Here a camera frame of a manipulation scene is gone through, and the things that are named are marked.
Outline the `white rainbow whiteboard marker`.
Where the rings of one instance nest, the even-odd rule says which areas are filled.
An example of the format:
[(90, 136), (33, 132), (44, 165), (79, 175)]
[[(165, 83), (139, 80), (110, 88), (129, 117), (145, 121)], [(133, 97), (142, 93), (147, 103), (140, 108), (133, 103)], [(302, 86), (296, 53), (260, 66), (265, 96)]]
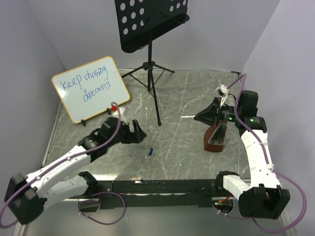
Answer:
[(179, 118), (194, 118), (196, 115), (180, 116)]

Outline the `blue marker cap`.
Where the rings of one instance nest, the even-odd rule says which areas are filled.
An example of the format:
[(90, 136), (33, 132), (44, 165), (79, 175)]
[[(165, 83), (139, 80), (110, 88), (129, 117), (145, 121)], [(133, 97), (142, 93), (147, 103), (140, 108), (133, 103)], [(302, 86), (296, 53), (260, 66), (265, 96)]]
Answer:
[(150, 148), (148, 155), (151, 156), (153, 154), (153, 148)]

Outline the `orange framed whiteboard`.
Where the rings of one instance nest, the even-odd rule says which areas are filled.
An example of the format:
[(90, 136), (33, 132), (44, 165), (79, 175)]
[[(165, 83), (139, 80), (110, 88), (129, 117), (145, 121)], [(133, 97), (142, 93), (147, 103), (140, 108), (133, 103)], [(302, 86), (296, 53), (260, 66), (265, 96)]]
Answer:
[(112, 57), (86, 63), (51, 79), (70, 120), (81, 123), (130, 100), (130, 94)]

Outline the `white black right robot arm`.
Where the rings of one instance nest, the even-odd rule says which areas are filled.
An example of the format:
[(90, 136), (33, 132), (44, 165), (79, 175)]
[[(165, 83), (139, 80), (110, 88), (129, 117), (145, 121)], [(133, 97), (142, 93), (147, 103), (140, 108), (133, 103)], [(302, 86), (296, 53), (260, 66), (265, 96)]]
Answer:
[(289, 190), (283, 189), (273, 173), (268, 149), (268, 134), (264, 118), (257, 116), (258, 94), (244, 90), (235, 98), (235, 106), (225, 104), (228, 92), (219, 96), (193, 118), (209, 126), (204, 133), (204, 150), (221, 152), (228, 122), (234, 123), (246, 149), (251, 182), (245, 183), (236, 172), (220, 171), (215, 190), (225, 196), (230, 193), (238, 200), (243, 217), (278, 219), (290, 200)]

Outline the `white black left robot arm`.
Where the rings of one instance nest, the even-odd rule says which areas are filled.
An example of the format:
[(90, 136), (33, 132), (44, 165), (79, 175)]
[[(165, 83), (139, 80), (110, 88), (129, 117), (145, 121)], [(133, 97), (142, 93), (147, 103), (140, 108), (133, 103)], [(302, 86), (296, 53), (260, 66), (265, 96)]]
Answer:
[(105, 155), (118, 143), (138, 144), (146, 138), (137, 120), (134, 130), (118, 117), (109, 117), (101, 127), (93, 130), (68, 153), (46, 167), (23, 176), (11, 177), (5, 194), (5, 206), (22, 225), (35, 220), (51, 205), (74, 196), (93, 197), (97, 192), (97, 180), (89, 172), (82, 172), (68, 181), (63, 178)]

